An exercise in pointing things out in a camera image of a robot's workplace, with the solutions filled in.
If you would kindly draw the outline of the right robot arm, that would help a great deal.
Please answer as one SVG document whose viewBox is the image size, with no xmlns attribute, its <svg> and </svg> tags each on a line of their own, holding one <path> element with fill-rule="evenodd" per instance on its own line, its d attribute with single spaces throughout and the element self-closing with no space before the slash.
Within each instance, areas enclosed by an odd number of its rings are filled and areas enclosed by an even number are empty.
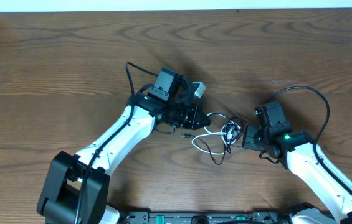
<svg viewBox="0 0 352 224">
<path fill-rule="evenodd" d="M 352 181 L 323 153 L 306 131 L 293 131 L 278 102 L 255 108 L 259 124 L 249 125 L 243 147 L 301 178 L 337 223 L 352 223 Z"/>
</svg>

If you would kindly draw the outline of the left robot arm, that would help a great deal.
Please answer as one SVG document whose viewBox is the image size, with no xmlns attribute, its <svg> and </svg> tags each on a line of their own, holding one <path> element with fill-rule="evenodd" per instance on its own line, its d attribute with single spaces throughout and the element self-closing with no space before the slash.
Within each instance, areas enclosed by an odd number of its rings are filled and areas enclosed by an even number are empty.
<svg viewBox="0 0 352 224">
<path fill-rule="evenodd" d="M 58 153 L 50 163 L 37 203 L 46 223 L 118 223 L 121 213 L 107 204 L 110 178 L 130 151 L 160 124 L 197 130 L 210 125 L 195 100 L 203 82 L 162 68 L 154 83 L 133 90 L 119 119 L 74 155 Z"/>
</svg>

